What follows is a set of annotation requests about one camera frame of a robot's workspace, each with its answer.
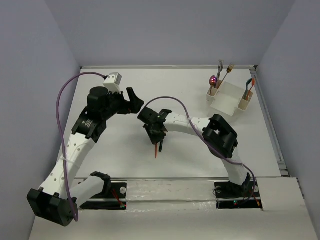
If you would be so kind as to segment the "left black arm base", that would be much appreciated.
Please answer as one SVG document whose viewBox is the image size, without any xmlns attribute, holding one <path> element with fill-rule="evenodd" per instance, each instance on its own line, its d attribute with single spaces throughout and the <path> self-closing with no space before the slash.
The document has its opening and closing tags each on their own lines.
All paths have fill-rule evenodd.
<svg viewBox="0 0 320 240">
<path fill-rule="evenodd" d="M 80 206 L 81 210 L 124 211 L 127 209 L 127 183 L 112 181 L 108 192 L 94 195 Z"/>
</svg>

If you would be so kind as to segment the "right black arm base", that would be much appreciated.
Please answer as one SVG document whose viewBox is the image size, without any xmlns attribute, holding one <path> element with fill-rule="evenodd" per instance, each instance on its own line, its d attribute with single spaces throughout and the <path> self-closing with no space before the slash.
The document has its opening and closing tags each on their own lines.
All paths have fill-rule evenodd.
<svg viewBox="0 0 320 240">
<path fill-rule="evenodd" d="M 258 183 L 249 182 L 248 189 L 243 190 L 240 186 L 227 181 L 214 183 L 212 194 L 216 199 L 218 210 L 235 209 L 263 209 Z"/>
</svg>

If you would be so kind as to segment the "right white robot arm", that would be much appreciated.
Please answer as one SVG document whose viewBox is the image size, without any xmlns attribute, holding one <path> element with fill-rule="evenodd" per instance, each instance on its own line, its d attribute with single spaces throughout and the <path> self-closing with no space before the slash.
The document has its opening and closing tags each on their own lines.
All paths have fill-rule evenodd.
<svg viewBox="0 0 320 240">
<path fill-rule="evenodd" d="M 221 159 L 229 181 L 219 190 L 220 198 L 249 198 L 250 171 L 245 167 L 238 154 L 238 134 L 218 114 L 210 118 L 196 118 L 177 114 L 169 109 L 159 113 L 145 107 L 137 117 L 144 123 L 143 128 L 153 145 L 163 143 L 169 132 L 184 133 L 200 137 L 210 153 Z"/>
</svg>

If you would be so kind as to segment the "teal spoon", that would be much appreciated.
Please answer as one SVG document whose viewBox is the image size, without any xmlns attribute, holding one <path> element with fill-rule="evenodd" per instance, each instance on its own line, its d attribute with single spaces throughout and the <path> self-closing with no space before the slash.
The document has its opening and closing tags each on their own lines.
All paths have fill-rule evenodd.
<svg viewBox="0 0 320 240">
<path fill-rule="evenodd" d="M 252 78 L 250 78 L 247 82 L 246 82 L 246 84 L 245 84 L 245 86 L 246 86 L 246 89 L 245 89 L 245 92 L 244 92 L 244 94 L 243 94 L 243 96 L 242 96 L 242 99 L 243 100 L 245 100 L 246 99 L 246 97 L 247 97 L 247 94 L 248 94 L 248 88 L 249 88 L 249 84 L 252 82 Z"/>
</svg>

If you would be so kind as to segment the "gold fork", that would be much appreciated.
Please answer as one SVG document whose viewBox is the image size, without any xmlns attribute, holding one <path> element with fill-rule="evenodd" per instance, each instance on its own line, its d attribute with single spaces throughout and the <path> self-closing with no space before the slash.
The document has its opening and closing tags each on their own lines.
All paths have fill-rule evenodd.
<svg viewBox="0 0 320 240">
<path fill-rule="evenodd" d="M 222 83 L 224 82 L 224 80 L 226 79 L 226 77 L 228 76 L 228 74 L 230 74 L 230 73 L 232 72 L 232 70 L 234 69 L 234 67 L 235 67 L 235 65 L 234 65 L 233 63 L 230 63 L 230 64 L 228 65 L 228 67 L 226 68 L 225 76 L 224 76 L 222 79 L 219 80 L 219 85 L 218 85 L 217 88 L 219 88 L 219 87 L 222 85 Z"/>
</svg>

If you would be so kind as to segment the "gold knife dark handle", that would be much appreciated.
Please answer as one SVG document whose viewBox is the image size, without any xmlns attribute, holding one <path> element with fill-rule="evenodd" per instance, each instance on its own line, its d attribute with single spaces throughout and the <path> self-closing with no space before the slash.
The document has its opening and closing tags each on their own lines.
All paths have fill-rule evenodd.
<svg viewBox="0 0 320 240">
<path fill-rule="evenodd" d="M 160 141 L 160 143 L 159 143 L 159 148 L 158 148 L 158 151 L 159 151 L 159 152 L 162 152 L 162 150 L 163 150 L 163 140 Z"/>
</svg>

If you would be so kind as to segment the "iridescent spoon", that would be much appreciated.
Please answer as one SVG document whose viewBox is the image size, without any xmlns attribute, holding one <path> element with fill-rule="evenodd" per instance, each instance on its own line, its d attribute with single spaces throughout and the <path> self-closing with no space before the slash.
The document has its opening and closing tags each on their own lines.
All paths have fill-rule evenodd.
<svg viewBox="0 0 320 240">
<path fill-rule="evenodd" d="M 210 79 L 209 79 L 209 85 L 210 85 L 209 95 L 211 95 L 212 89 L 215 88 L 217 80 L 218 79 L 217 79 L 217 77 L 215 75 L 210 77 Z"/>
</svg>

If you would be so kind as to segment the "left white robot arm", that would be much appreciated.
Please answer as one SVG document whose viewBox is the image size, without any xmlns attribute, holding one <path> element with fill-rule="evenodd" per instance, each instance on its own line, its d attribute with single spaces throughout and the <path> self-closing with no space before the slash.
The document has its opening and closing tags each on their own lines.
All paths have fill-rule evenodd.
<svg viewBox="0 0 320 240">
<path fill-rule="evenodd" d="M 111 191 L 111 177 L 95 171 L 86 181 L 75 187 L 73 183 L 86 156 L 93 149 L 107 128 L 107 120 L 116 114 L 137 114 L 144 101 L 133 88 L 126 89 L 129 99 L 122 91 L 112 93 L 105 87 L 94 87 L 87 96 L 87 105 L 74 124 L 68 143 L 63 145 L 62 156 L 38 189 L 27 194 L 34 214 L 63 227 L 78 221 L 79 208 L 91 197 L 104 198 Z"/>
</svg>

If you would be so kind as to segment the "silver fork dark handle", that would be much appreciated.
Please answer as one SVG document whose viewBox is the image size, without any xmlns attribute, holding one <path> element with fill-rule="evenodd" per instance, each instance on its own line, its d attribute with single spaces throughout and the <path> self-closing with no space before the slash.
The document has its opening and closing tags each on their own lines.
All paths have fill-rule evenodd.
<svg viewBox="0 0 320 240">
<path fill-rule="evenodd" d="M 220 81 L 220 76 L 221 76 L 221 72 L 223 71 L 224 68 L 224 60 L 223 59 L 219 59 L 218 60 L 219 64 L 218 64 L 218 73 L 217 73 L 217 82 L 216 82 L 216 88 L 219 86 L 219 81 Z"/>
</svg>

